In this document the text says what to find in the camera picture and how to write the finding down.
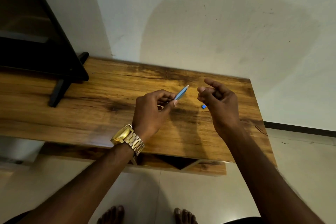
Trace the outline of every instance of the foot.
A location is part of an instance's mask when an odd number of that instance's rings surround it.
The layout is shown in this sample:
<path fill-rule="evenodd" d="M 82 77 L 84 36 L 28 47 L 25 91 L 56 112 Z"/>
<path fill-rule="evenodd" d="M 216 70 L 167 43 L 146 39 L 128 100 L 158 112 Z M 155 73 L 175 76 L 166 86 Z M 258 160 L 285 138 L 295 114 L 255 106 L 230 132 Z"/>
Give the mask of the foot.
<path fill-rule="evenodd" d="M 197 224 L 195 215 L 186 209 L 181 211 L 181 209 L 175 208 L 174 217 L 176 224 Z"/>
<path fill-rule="evenodd" d="M 118 206 L 118 208 L 113 206 L 98 219 L 97 224 L 122 224 L 124 214 L 125 210 L 122 205 Z"/>

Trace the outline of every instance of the black stand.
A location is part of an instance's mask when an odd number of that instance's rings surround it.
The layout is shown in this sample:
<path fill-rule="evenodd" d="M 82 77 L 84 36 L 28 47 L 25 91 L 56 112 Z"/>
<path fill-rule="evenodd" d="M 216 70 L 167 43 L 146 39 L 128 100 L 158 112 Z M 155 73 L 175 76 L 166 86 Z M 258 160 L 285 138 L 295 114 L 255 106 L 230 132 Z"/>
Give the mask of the black stand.
<path fill-rule="evenodd" d="M 89 57 L 88 52 L 83 52 L 78 56 L 79 61 L 84 64 L 87 58 Z M 67 89 L 70 87 L 73 80 L 71 79 L 59 79 L 51 96 L 48 105 L 51 107 L 56 107 L 61 101 Z"/>

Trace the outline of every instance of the left hand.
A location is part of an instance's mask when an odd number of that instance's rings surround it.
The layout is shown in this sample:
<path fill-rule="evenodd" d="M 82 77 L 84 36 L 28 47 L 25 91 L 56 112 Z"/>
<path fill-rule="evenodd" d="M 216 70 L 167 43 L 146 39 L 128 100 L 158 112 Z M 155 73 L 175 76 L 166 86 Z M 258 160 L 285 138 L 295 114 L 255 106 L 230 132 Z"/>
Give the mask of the left hand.
<path fill-rule="evenodd" d="M 174 93 L 157 90 L 136 99 L 132 126 L 143 142 L 161 128 L 171 109 L 177 105 L 175 96 Z"/>

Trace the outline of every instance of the hand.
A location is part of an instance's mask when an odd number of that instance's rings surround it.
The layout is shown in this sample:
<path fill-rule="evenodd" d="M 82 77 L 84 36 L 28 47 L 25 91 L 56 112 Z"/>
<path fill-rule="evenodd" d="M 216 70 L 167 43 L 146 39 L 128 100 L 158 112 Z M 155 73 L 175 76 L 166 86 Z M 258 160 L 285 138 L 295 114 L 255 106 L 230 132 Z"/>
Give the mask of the hand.
<path fill-rule="evenodd" d="M 132 126 L 142 141 L 148 140 L 161 128 L 170 110 L 177 105 L 175 96 L 174 93 L 158 90 L 136 99 Z"/>
<path fill-rule="evenodd" d="M 204 82 L 212 87 L 197 88 L 197 99 L 208 107 L 215 130 L 224 139 L 229 131 L 241 126 L 237 96 L 220 82 L 209 78 Z"/>

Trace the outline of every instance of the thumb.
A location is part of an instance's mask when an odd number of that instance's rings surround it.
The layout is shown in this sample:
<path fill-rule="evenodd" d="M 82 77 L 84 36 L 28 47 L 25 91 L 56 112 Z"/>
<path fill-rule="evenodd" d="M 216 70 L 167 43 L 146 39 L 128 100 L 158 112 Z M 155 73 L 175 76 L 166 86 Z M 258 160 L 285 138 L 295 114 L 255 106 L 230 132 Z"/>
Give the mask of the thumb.
<path fill-rule="evenodd" d="M 163 113 L 164 116 L 168 116 L 170 111 L 177 106 L 177 100 L 170 101 L 163 107 L 161 113 Z"/>
<path fill-rule="evenodd" d="M 201 87 L 199 91 L 200 92 L 198 100 L 201 101 L 203 104 L 205 104 L 207 107 L 211 108 L 212 105 L 214 105 L 217 101 L 219 101 L 213 96 L 212 92 L 207 88 Z"/>

